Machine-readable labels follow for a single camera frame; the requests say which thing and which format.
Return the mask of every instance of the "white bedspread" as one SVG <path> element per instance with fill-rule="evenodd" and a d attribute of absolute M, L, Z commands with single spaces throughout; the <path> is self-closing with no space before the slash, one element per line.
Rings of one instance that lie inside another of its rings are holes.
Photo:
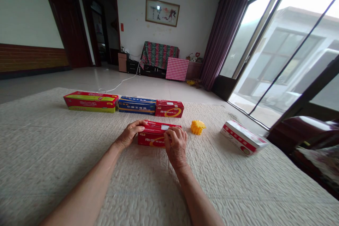
<path fill-rule="evenodd" d="M 125 126 L 145 115 L 67 109 L 56 88 L 0 105 L 0 225 L 36 225 L 90 170 Z M 189 133 L 194 175 L 227 225 L 339 225 L 339 202 L 269 145 L 244 156 L 220 133 L 224 106 L 185 103 L 182 118 L 207 128 Z M 97 225 L 189 225 L 164 149 L 137 145 L 121 155 Z"/>

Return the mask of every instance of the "finger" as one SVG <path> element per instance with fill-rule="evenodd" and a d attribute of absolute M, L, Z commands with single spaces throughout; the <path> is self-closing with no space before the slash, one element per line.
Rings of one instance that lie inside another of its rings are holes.
<path fill-rule="evenodd" d="M 184 130 L 182 128 L 180 128 L 180 131 L 181 131 L 181 135 L 182 135 L 183 139 L 185 139 L 185 132 L 184 132 Z"/>
<path fill-rule="evenodd" d="M 170 143 L 170 138 L 167 133 L 163 134 L 163 140 L 165 142 L 166 152 L 170 151 L 171 143 Z"/>
<path fill-rule="evenodd" d="M 131 129 L 133 135 L 137 134 L 138 132 L 142 132 L 145 129 L 145 127 L 143 126 L 136 126 L 134 128 Z"/>
<path fill-rule="evenodd" d="M 140 124 L 147 125 L 147 123 L 145 122 L 145 120 L 139 119 L 139 120 L 134 121 L 133 123 L 130 123 L 130 124 L 128 125 L 128 127 L 134 128 L 134 127 L 136 127 L 136 126 L 138 126 L 138 125 L 140 125 Z"/>
<path fill-rule="evenodd" d="M 183 137 L 183 135 L 182 135 L 182 133 L 181 133 L 181 130 L 180 130 L 181 128 L 178 128 L 178 127 L 170 127 L 169 129 L 175 131 L 175 133 L 177 134 L 177 137 L 178 137 L 178 138 L 182 138 L 182 137 Z"/>
<path fill-rule="evenodd" d="M 168 135 L 172 137 L 172 142 L 177 142 L 178 136 L 175 131 L 168 129 L 165 133 L 167 133 Z"/>

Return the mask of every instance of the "purple curtain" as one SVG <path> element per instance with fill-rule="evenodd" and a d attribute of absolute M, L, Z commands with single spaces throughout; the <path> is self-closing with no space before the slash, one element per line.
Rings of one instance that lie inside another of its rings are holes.
<path fill-rule="evenodd" d="M 202 83 L 208 91 L 212 89 L 213 83 L 225 61 L 247 1 L 219 1 L 201 72 Z"/>

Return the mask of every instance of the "pink checkered board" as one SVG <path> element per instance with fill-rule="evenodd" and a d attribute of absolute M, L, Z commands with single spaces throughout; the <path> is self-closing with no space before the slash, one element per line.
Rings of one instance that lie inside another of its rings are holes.
<path fill-rule="evenodd" d="M 187 68 L 187 59 L 169 57 L 166 70 L 166 79 L 185 81 Z"/>

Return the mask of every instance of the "picture frame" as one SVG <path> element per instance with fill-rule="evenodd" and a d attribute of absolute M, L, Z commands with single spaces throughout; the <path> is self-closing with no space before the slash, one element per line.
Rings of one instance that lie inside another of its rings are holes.
<path fill-rule="evenodd" d="M 180 5 L 159 0 L 146 0 L 145 21 L 177 27 Z"/>

